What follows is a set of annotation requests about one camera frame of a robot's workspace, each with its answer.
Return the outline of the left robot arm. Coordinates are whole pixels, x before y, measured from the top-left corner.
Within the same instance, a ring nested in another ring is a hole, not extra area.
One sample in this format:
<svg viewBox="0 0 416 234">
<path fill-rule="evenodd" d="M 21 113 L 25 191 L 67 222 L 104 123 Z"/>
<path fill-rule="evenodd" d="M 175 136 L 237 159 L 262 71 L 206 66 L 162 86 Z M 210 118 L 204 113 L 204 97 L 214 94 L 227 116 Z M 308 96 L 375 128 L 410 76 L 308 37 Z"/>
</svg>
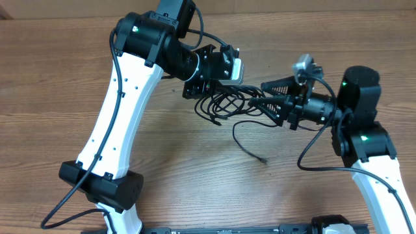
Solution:
<svg viewBox="0 0 416 234">
<path fill-rule="evenodd" d="M 97 122 L 76 160 L 62 163 L 58 173 L 96 205 L 107 233 L 142 229 L 135 203 L 144 178 L 129 162 L 144 109 L 163 74 L 184 81 L 187 99 L 242 82 L 244 65 L 231 45 L 182 42 L 199 13 L 192 1 L 161 1 L 154 11 L 127 14 L 110 34 L 113 68 Z"/>
</svg>

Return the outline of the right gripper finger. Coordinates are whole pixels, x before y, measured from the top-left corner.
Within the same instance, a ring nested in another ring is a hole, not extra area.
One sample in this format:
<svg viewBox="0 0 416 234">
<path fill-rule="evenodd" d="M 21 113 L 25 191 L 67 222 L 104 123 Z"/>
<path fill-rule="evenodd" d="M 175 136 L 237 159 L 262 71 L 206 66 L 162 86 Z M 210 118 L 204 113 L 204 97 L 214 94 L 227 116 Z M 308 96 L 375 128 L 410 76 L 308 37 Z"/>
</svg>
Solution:
<svg viewBox="0 0 416 234">
<path fill-rule="evenodd" d="M 248 105 L 257 108 L 281 127 L 292 111 L 294 101 L 289 96 L 259 97 L 249 100 Z"/>
<path fill-rule="evenodd" d="M 294 76 L 269 81 L 261 84 L 261 90 L 272 96 L 298 94 L 301 86 L 295 81 Z"/>
</svg>

